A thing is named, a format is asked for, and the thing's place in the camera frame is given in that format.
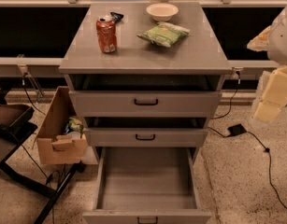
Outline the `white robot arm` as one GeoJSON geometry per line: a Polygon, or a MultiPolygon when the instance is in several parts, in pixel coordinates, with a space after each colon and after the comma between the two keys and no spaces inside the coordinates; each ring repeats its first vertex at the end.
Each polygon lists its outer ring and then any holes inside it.
{"type": "Polygon", "coordinates": [[[272,23],[247,45],[253,51],[266,51],[278,68],[265,76],[266,84],[260,94],[252,118],[270,123],[287,106],[287,6],[272,23]]]}

